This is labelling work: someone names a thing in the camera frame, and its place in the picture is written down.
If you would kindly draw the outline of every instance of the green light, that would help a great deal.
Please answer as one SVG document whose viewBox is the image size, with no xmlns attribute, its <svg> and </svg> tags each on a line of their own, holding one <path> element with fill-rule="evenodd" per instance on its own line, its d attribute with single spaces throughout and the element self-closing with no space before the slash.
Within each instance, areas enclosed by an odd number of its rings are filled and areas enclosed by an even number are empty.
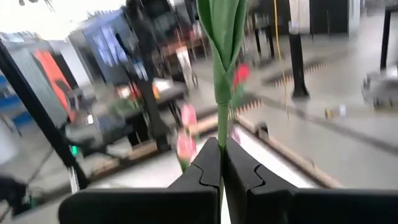
<svg viewBox="0 0 398 224">
<path fill-rule="evenodd" d="M 79 148 L 77 146 L 72 146 L 70 148 L 70 152 L 72 153 L 73 156 L 76 156 L 77 154 L 79 154 Z"/>
</svg>

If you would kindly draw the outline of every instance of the green leaf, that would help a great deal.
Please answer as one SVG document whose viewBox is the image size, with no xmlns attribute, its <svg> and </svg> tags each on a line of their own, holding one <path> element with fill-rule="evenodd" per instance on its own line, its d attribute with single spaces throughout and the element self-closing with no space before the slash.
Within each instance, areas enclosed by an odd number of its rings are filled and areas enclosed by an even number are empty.
<svg viewBox="0 0 398 224">
<path fill-rule="evenodd" d="M 180 163 L 181 170 L 184 173 L 189 168 L 189 161 L 184 159 L 178 159 L 178 161 Z"/>
<path fill-rule="evenodd" d="M 238 107 L 242 106 L 242 100 L 243 100 L 243 96 L 244 96 L 244 86 L 245 86 L 245 84 L 243 84 L 243 83 L 235 86 L 234 97 L 231 101 L 231 106 L 233 108 L 238 108 Z"/>
<path fill-rule="evenodd" d="M 198 0 L 198 13 L 213 57 L 215 98 L 218 104 L 218 142 L 225 148 L 228 103 L 232 97 L 235 61 L 246 17 L 246 0 Z"/>
</svg>

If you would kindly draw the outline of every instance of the yellow cable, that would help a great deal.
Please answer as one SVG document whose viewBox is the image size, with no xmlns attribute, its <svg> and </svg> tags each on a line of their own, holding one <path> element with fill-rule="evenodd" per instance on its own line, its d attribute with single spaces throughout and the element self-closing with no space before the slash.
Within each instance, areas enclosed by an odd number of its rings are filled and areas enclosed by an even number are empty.
<svg viewBox="0 0 398 224">
<path fill-rule="evenodd" d="M 279 55 L 279 63 L 280 66 L 282 67 L 282 80 L 284 83 L 284 91 L 285 91 L 285 110 L 287 113 L 287 120 L 289 120 L 290 116 L 289 116 L 289 111 L 287 109 L 287 87 L 286 87 L 286 76 L 285 76 L 285 67 L 284 67 L 284 63 L 282 60 L 282 54 L 280 52 L 280 44 L 279 44 L 279 29 L 278 29 L 278 7 L 277 7 L 277 0 L 274 0 L 274 14 L 275 14 L 275 36 L 276 36 L 276 47 L 278 50 L 278 55 Z"/>
</svg>

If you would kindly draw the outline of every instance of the table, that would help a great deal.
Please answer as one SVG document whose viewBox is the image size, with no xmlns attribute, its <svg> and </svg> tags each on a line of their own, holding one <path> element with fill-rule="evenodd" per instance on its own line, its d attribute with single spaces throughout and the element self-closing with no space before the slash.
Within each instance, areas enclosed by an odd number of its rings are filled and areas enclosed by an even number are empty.
<svg viewBox="0 0 398 224">
<path fill-rule="evenodd" d="M 187 92 L 187 87 L 183 83 L 172 82 L 170 80 L 163 79 L 155 79 L 155 85 L 157 85 L 159 89 L 159 99 L 157 99 L 157 105 L 160 110 L 164 110 L 168 108 L 171 110 L 176 122 L 179 123 L 179 112 L 176 105 L 176 101 L 180 100 L 184 97 L 184 94 Z M 76 124 L 68 124 L 66 126 L 65 135 L 67 137 L 67 141 L 69 145 L 76 145 L 82 148 L 87 148 L 87 154 L 84 156 L 88 156 L 95 152 L 100 152 L 103 154 L 106 153 L 106 146 L 112 144 L 123 137 L 128 137 L 129 141 L 132 145 L 136 145 L 139 141 L 137 135 L 140 137 L 141 142 L 149 140 L 149 136 L 147 133 L 147 125 L 145 120 L 143 119 L 144 108 L 138 107 L 132 110 L 123 110 L 118 111 L 118 115 L 122 116 L 127 125 L 123 127 L 114 128 L 113 130 L 107 132 L 105 135 L 101 133 L 101 130 L 97 128 L 96 125 L 87 124 L 84 126 L 78 125 L 74 127 Z M 136 132 L 133 131 L 133 124 L 139 126 L 141 128 L 137 128 Z"/>
<path fill-rule="evenodd" d="M 176 53 L 176 51 L 183 46 L 186 46 L 188 50 L 192 50 L 192 54 L 194 59 L 196 59 L 196 53 L 194 48 L 195 47 L 199 47 L 199 46 L 203 46 L 203 50 L 205 51 L 205 57 L 207 57 L 207 50 L 206 50 L 206 46 L 205 46 L 205 41 L 207 41 L 207 36 L 194 36 L 189 40 L 171 40 L 169 41 L 166 46 L 161 48 L 161 52 L 165 57 L 174 55 Z"/>
</svg>

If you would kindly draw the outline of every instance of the metal frame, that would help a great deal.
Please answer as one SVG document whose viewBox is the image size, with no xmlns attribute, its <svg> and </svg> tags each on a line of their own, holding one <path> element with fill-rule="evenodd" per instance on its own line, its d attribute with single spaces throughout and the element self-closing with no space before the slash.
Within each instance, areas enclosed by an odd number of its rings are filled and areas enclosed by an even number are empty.
<svg viewBox="0 0 398 224">
<path fill-rule="evenodd" d="M 391 13 L 398 12 L 398 5 L 387 6 L 384 13 L 383 39 L 381 44 L 380 70 L 387 67 L 388 42 L 390 38 Z"/>
<path fill-rule="evenodd" d="M 69 147 L 65 144 L 64 139 L 58 128 L 52 122 L 45 108 L 31 89 L 25 76 L 19 70 L 17 64 L 12 59 L 6 46 L 0 41 L 0 69 L 13 87 L 18 97 L 21 99 L 30 115 L 34 118 L 37 125 L 43 131 L 47 140 L 55 152 L 61 158 L 67 168 L 73 168 L 76 172 L 81 189 L 87 188 L 89 181 L 83 170 L 71 154 Z"/>
</svg>

